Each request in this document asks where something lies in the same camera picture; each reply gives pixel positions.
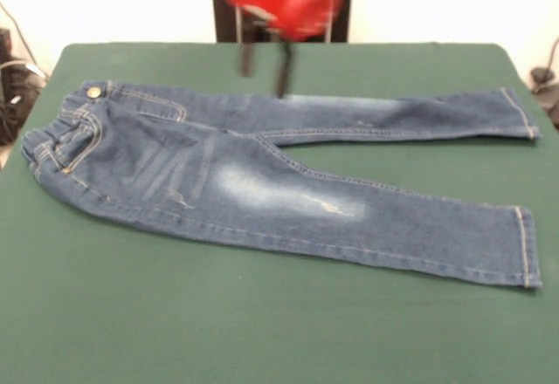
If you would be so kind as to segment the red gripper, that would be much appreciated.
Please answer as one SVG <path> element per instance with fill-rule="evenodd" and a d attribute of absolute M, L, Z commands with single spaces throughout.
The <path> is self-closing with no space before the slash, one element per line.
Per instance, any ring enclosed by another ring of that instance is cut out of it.
<path fill-rule="evenodd" d="M 295 49 L 291 40 L 304 40 L 323 34 L 337 17 L 343 0 L 226 0 L 235 8 L 256 17 L 279 32 L 282 60 L 275 95 L 285 97 L 292 76 Z M 240 73 L 252 75 L 252 54 L 255 43 L 253 21 L 243 22 L 241 31 Z"/>

